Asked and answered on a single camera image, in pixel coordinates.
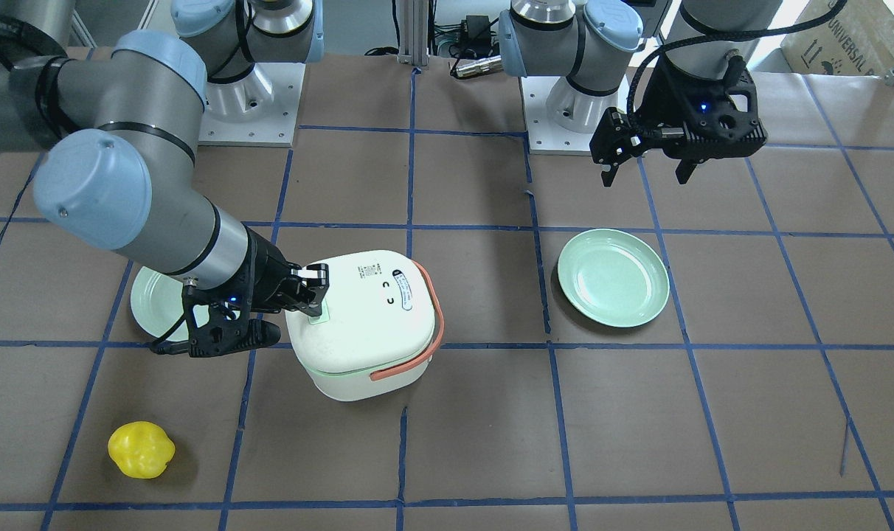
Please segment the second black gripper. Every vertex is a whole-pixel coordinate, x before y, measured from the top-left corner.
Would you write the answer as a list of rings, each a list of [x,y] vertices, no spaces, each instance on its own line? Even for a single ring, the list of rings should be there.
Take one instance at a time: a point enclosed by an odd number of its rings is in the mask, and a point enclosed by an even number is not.
[[[660,149],[679,160],[674,175],[686,185],[701,162],[747,157],[767,140],[756,85],[741,55],[724,55],[723,70],[714,80],[687,73],[669,57],[661,57],[635,111],[606,109],[592,135],[591,155],[601,164],[603,186],[611,187],[619,164]]]

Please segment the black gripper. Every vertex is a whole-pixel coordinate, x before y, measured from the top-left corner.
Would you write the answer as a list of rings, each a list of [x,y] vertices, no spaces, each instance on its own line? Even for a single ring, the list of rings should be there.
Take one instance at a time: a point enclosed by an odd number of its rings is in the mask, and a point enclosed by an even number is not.
[[[237,301],[241,312],[300,312],[322,316],[322,290],[328,289],[329,266],[311,263],[300,266],[285,259],[282,252],[248,229],[248,254],[237,274]]]

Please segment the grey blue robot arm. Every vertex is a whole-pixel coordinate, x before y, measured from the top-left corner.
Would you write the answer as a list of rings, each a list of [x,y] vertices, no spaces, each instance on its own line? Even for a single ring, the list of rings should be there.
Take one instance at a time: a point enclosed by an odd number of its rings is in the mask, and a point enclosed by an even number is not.
[[[191,184],[201,121],[261,63],[322,57],[319,1],[174,1],[106,60],[66,54],[72,1],[0,1],[0,153],[45,151],[33,201],[87,245],[214,300],[319,315],[328,280]]]

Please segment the second grey blue robot arm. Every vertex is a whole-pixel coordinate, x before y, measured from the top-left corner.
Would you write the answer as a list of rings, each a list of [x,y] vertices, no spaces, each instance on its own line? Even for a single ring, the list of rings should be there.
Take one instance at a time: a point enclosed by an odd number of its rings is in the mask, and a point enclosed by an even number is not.
[[[657,51],[640,105],[610,105],[592,117],[589,149],[611,186],[618,167],[651,149],[677,160],[686,184],[709,160],[743,158],[767,141],[745,63],[777,1],[683,1],[670,41]],[[552,75],[571,98],[615,95],[645,37],[645,21],[623,1],[512,1],[499,15],[505,73]]]

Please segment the second white robot base plate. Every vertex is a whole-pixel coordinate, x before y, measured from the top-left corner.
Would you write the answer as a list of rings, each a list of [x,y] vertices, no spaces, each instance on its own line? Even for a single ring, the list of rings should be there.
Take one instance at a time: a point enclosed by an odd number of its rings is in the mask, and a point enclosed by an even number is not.
[[[563,75],[521,77],[520,87],[530,150],[544,155],[588,156],[603,111],[626,109],[629,83],[622,75],[617,90],[603,97],[576,90]]]

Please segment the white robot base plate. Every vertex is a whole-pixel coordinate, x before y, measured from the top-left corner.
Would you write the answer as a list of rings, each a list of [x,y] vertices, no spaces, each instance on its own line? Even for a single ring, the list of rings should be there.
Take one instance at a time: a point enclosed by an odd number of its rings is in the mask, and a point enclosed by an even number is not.
[[[198,144],[291,148],[305,73],[302,63],[256,63],[242,80],[208,82]]]

